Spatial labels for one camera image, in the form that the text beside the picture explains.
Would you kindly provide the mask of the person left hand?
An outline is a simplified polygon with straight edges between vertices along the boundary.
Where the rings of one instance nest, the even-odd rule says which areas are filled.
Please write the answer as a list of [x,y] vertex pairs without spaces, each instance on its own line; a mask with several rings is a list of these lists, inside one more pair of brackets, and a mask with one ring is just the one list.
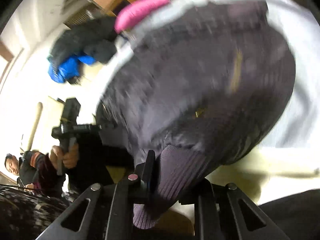
[[67,153],[63,153],[60,146],[53,146],[49,153],[49,159],[56,170],[58,170],[58,162],[62,162],[65,168],[74,168],[79,160],[79,147],[75,143],[69,148]]

